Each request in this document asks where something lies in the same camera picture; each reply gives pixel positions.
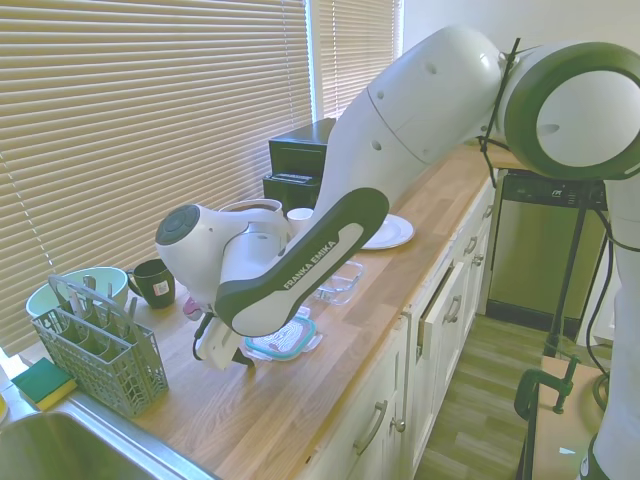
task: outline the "window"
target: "window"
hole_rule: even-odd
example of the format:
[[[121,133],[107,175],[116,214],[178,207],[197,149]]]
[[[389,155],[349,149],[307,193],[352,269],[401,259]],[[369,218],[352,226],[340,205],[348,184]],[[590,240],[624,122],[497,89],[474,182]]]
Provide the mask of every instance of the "window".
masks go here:
[[[401,54],[401,2],[317,1],[314,26],[320,53],[314,58],[321,71],[322,112],[338,117]]]
[[[156,255],[162,218],[262,195],[311,121],[303,0],[0,6],[0,346],[53,272]]]

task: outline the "franka emika robot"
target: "franka emika robot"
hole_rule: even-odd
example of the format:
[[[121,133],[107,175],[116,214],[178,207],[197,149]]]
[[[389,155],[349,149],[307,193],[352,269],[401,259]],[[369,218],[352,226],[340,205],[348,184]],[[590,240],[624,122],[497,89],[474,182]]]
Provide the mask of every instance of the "franka emika robot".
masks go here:
[[[171,212],[156,247],[209,312],[194,353],[225,368],[243,336],[279,330],[422,171],[490,124],[535,172],[605,181],[622,288],[609,402],[578,478],[640,478],[640,56],[617,45],[573,42],[507,56],[474,30],[444,28],[344,111],[311,222],[291,241],[282,214],[267,209]]]

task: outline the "gray plastic basket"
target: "gray plastic basket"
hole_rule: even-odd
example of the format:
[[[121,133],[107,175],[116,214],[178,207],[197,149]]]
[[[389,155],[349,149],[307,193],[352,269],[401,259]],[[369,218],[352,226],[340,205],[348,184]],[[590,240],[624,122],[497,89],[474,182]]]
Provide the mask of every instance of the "gray plastic basket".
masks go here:
[[[93,397],[127,417],[140,415],[168,389],[153,332],[112,300],[61,279],[50,277],[54,291],[62,283],[77,292],[86,315],[64,301],[33,320],[51,359]]]

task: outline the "white cabinet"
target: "white cabinet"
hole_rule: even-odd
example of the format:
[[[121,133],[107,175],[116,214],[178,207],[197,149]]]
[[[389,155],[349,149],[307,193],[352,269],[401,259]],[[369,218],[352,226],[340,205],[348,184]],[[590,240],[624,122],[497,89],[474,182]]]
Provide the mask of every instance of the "white cabinet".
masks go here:
[[[477,309],[493,193],[487,182],[300,479],[413,478]]]
[[[486,261],[489,243],[489,221],[483,221],[477,235],[472,237],[473,248],[465,250],[464,263],[467,267],[467,279],[464,293],[464,311],[462,314],[462,334],[467,337],[471,324],[478,310],[482,273]]]
[[[394,425],[403,419],[406,318],[401,317],[396,327],[367,381],[338,414],[336,430],[300,478],[399,478],[401,434]]]
[[[466,274],[463,262],[451,265],[419,319],[411,416],[414,466],[422,456],[460,356]]]

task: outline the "floor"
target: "floor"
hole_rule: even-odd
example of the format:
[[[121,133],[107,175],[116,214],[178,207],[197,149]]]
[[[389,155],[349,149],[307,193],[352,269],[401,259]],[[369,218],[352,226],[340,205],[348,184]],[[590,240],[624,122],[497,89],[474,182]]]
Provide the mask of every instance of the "floor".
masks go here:
[[[520,376],[539,367],[546,333],[478,316],[414,480],[511,480],[527,424],[515,413]],[[586,348],[563,349],[592,365]],[[609,366],[611,349],[595,348]]]

